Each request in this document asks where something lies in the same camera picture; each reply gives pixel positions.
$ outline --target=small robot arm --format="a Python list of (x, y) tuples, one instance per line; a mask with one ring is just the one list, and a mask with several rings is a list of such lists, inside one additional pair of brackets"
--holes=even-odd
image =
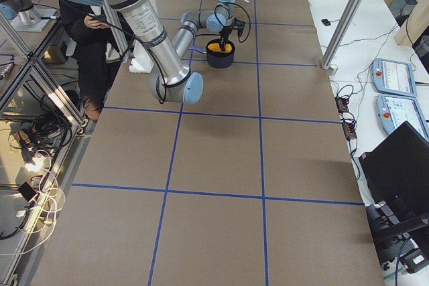
[(32, 0), (0, 0), (0, 13), (7, 20), (12, 20), (18, 15), (27, 26), (42, 20)]
[[(103, 0), (69, 1), (103, 5)], [(202, 76), (197, 72), (191, 72), (188, 63), (182, 61), (200, 28), (208, 28), (219, 33), (221, 48), (225, 46), (232, 30), (237, 30), (239, 35), (243, 32), (244, 23), (235, 19), (232, 14), (231, 6), (234, 0), (218, 1), (214, 10), (184, 14), (182, 25), (171, 42), (149, 0), (106, 0), (112, 9), (123, 14), (139, 42), (154, 61), (149, 87), (160, 102), (194, 104), (200, 100), (203, 91)]]

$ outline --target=white desk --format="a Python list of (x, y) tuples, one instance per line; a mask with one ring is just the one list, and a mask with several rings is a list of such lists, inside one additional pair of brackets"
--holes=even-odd
[[(330, 21), (340, 19), (347, 1), (309, 0), (323, 52), (326, 49), (325, 46), (329, 44), (338, 22), (332, 22), (331, 26), (324, 26), (321, 19), (326, 18)], [(384, 3), (384, 0), (363, 0), (341, 44), (347, 44), (353, 40), (363, 38), (378, 38), (380, 35), (389, 33), (396, 25), (396, 21)], [(335, 81), (339, 88), (342, 88), (346, 84), (351, 84), (354, 86), (355, 91), (357, 91), (361, 88), (361, 85), (355, 80), (357, 74), (367, 69), (374, 58), (380, 57), (411, 62), (410, 58), (414, 50), (411, 47), (399, 47), (393, 39), (398, 31), (399, 27), (396, 27), (388, 38), (385, 35), (376, 40), (363, 40), (340, 47), (332, 61), (333, 64), (338, 65), (339, 69), (330, 79)], [(412, 56), (412, 63), (416, 67), (416, 71), (414, 72), (415, 80), (417, 82), (429, 83), (429, 74), (416, 55)], [(381, 127), (375, 109), (375, 99), (379, 93), (375, 90), (371, 77), (367, 78), (367, 73), (365, 72), (360, 75), (364, 81), (363, 83), (365, 83), (366, 79), (368, 80), (364, 93), (360, 92), (359, 94), (352, 95), (349, 103), (349, 110), (358, 118), (358, 147), (356, 156), (366, 151), (372, 151), (387, 137), (387, 134)], [(334, 93), (336, 93), (338, 86), (334, 82), (332, 83), (332, 91)], [(349, 94), (350, 90), (350, 88), (346, 88), (341, 94)], [(418, 86), (418, 100), (426, 119), (429, 119), (429, 86)], [(355, 147), (355, 144), (355, 141), (352, 141), (352, 148)], [(361, 180), (359, 187), (363, 201), (366, 204), (370, 203), (371, 197), (366, 182)], [(384, 275), (388, 275), (392, 271), (394, 272), (394, 268)], [(400, 273), (398, 282), (401, 286), (429, 285), (429, 267), (413, 275)], [(387, 286), (394, 285), (394, 277), (385, 280), (385, 283)]]

